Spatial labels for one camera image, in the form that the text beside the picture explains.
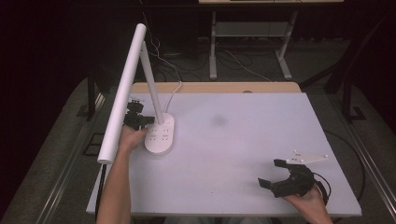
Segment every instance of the human hand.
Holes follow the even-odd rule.
[[[127,155],[131,154],[132,149],[139,145],[142,137],[148,132],[148,129],[135,131],[133,128],[123,125],[121,128],[119,151],[125,152]]]
[[[311,224],[332,223],[317,185],[302,197],[289,195],[283,199],[296,207],[305,220]]]

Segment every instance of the desk lamp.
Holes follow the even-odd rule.
[[[120,85],[117,90],[114,105],[111,109],[105,137],[98,156],[99,163],[111,164],[116,156],[120,130],[125,117],[125,111],[128,105],[129,94],[134,81],[139,57],[143,65],[156,114],[154,124],[148,127],[148,134],[145,139],[146,149],[152,154],[163,155],[169,151],[172,145],[175,120],[172,115],[161,111],[154,77],[149,63],[149,54],[144,41],[146,30],[147,28],[145,25],[137,24],[136,30],[134,31],[134,38],[122,71]]]

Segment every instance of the white tabletop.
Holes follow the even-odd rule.
[[[169,96],[160,94],[162,105]],[[145,106],[143,115],[154,115],[148,94],[133,97]],[[288,170],[275,167],[273,159],[287,159],[293,150],[329,156],[307,166],[332,185],[327,206],[332,216],[361,215],[304,93],[177,93],[168,113],[176,120],[169,154],[153,156],[141,145],[131,155],[133,215],[295,216],[290,204],[262,189],[257,179],[288,178]]]

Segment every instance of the human arm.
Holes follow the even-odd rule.
[[[283,197],[283,199],[296,207],[305,220],[311,224],[332,223],[322,200],[321,193],[316,185],[302,197],[290,195]]]
[[[130,223],[129,156],[147,131],[122,126],[116,158],[103,188],[97,224]]]

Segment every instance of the lamp base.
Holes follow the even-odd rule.
[[[148,126],[146,134],[145,146],[149,153],[154,155],[167,154],[172,146],[175,119],[172,115],[163,113],[163,124],[159,124],[157,120]]]

